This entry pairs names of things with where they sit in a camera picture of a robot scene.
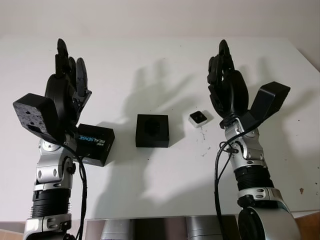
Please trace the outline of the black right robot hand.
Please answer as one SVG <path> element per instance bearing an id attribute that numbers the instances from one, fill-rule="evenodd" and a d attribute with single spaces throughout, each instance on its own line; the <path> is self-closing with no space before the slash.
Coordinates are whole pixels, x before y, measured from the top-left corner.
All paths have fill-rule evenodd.
<path id="1" fill-rule="evenodd" d="M 208 62 L 207 76 L 210 100 L 223 119 L 240 117 L 248 110 L 249 92 L 241 72 L 235 69 L 226 40 L 221 40 L 218 54 Z"/>

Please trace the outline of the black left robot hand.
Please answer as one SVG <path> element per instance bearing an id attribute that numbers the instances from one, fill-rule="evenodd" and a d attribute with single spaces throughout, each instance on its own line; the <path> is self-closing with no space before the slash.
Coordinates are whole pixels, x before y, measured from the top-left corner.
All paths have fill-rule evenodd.
<path id="1" fill-rule="evenodd" d="M 65 41 L 59 38 L 55 73 L 49 77 L 45 89 L 45 97 L 53 101 L 57 114 L 55 127 L 50 133 L 54 142 L 63 143 L 66 133 L 76 131 L 82 110 L 91 94 L 85 61 L 81 57 L 74 59 L 69 56 Z"/>

